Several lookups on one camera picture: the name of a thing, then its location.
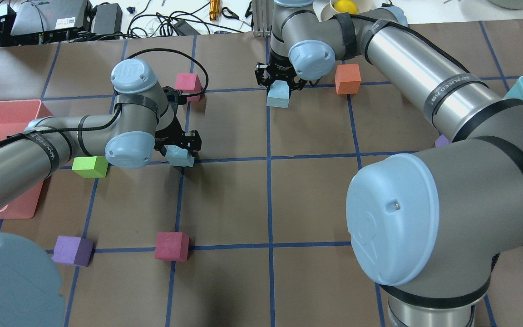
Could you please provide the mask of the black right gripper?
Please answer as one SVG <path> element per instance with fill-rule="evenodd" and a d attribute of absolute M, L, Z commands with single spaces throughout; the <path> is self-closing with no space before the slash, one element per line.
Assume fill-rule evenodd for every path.
<path fill-rule="evenodd" d="M 288 83 L 289 92 L 301 91 L 308 83 L 299 77 L 289 61 L 289 58 L 280 54 L 270 54 L 268 63 L 258 62 L 255 66 L 256 82 L 266 89 L 269 95 L 271 85 L 275 80 L 283 80 Z"/>

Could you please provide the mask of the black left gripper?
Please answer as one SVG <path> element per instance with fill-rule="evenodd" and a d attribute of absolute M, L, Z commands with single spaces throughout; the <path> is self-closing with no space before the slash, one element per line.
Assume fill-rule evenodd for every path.
<path fill-rule="evenodd" d="M 193 161 L 202 147 L 202 139 L 198 131 L 185 132 L 177 117 L 174 117 L 166 128 L 155 132 L 154 141 L 155 151 L 160 151 L 164 145 L 175 145 L 187 149 Z"/>

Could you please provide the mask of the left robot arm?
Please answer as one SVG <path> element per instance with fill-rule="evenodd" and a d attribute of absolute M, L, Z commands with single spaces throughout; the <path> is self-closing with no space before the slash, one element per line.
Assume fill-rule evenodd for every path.
<path fill-rule="evenodd" d="M 161 87 L 151 66 L 131 56 L 110 75 L 113 114 L 36 119 L 0 141 L 0 209 L 75 157 L 104 155 L 119 168 L 139 169 L 170 146 L 189 157 L 201 149 L 195 130 L 176 117 L 181 91 Z M 0 327 L 64 324 L 62 278 L 49 254 L 27 238 L 0 232 Z"/>

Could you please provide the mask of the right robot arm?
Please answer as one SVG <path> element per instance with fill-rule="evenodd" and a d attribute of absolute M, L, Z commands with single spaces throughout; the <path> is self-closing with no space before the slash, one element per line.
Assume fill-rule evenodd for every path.
<path fill-rule="evenodd" d="M 351 177 L 439 136 L 390 84 L 357 95 L 326 88 L 268 109 L 268 241 L 276 327 L 390 326 L 389 297 L 360 269 L 344 204 Z"/>

